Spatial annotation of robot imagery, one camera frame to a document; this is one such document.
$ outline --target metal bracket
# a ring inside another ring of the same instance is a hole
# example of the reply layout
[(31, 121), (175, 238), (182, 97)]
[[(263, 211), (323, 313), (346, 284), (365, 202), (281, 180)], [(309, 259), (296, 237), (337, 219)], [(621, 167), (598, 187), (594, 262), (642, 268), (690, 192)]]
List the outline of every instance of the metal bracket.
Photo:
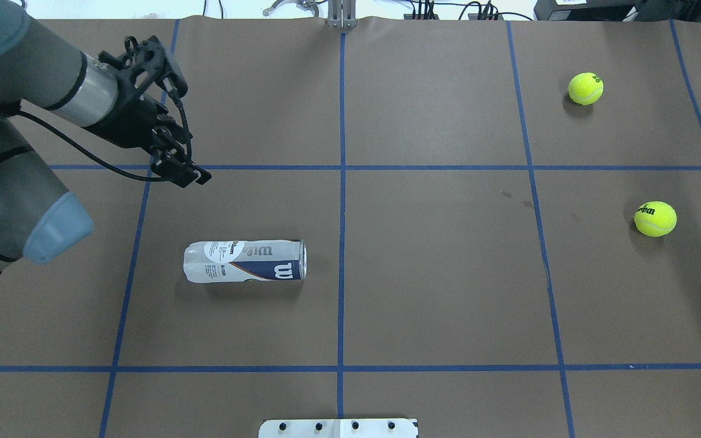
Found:
[(356, 0), (329, 0), (326, 24), (337, 29), (356, 27)]
[(269, 420), (259, 438), (418, 438), (416, 419)]

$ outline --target white mounting plate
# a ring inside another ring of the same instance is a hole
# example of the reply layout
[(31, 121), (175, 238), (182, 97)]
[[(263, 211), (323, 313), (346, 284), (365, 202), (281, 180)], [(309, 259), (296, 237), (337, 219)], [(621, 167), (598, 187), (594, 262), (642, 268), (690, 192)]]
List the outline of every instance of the white mounting plate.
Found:
[(259, 438), (418, 438), (418, 420), (268, 420), (259, 428)]

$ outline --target wilson logo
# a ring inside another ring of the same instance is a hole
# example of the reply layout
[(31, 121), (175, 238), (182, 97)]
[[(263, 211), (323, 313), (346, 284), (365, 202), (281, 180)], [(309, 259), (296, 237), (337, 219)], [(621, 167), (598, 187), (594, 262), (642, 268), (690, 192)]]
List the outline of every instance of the wilson logo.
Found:
[(640, 207), (640, 209), (637, 210), (637, 211), (640, 211), (640, 213), (645, 213), (645, 214), (654, 214), (654, 213), (656, 213), (656, 209), (654, 209), (654, 208), (648, 208), (648, 204), (645, 204), (644, 206)]
[(279, 278), (280, 280), (290, 280), (294, 278), (294, 269), (291, 263), (275, 266), (275, 278)]
[(245, 247), (242, 252), (249, 256), (270, 256), (272, 255), (272, 246), (254, 246), (253, 248)]

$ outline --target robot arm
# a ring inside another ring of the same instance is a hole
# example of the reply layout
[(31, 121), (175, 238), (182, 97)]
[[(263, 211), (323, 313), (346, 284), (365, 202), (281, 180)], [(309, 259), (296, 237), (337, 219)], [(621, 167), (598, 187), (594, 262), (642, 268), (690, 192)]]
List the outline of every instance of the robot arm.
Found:
[[(176, 103), (183, 125), (145, 94), (154, 83)], [(180, 102), (186, 92), (178, 65), (155, 36), (141, 43), (128, 37), (123, 55), (92, 58), (0, 0), (0, 272), (22, 256), (47, 263), (92, 232), (78, 199), (7, 121), (20, 100), (119, 147), (139, 147), (152, 157), (160, 177), (154, 181), (186, 187), (211, 178), (192, 161)]]

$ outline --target white label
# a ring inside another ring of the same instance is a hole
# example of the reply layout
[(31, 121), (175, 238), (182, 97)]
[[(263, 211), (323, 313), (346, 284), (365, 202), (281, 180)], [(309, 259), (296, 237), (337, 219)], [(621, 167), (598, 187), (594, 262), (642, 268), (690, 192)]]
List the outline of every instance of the white label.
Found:
[(560, 19), (567, 19), (570, 16), (570, 11), (553, 11), (551, 16), (548, 17), (549, 21), (559, 21)]
[(207, 242), (205, 255), (215, 263), (229, 263), (242, 254), (245, 242), (241, 240), (227, 242)]

